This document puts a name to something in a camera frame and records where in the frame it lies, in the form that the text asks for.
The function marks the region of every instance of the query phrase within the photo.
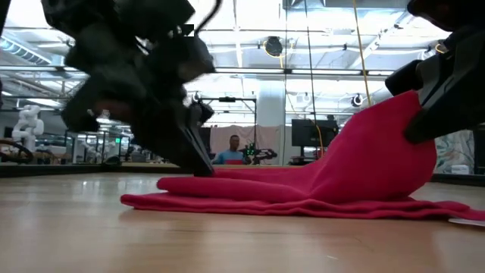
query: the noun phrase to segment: man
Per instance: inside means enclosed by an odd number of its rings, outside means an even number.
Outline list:
[[[242,152],[238,152],[239,137],[232,135],[229,138],[229,149],[227,151],[219,153],[212,164],[224,165],[224,164],[249,164],[251,159],[246,158]]]

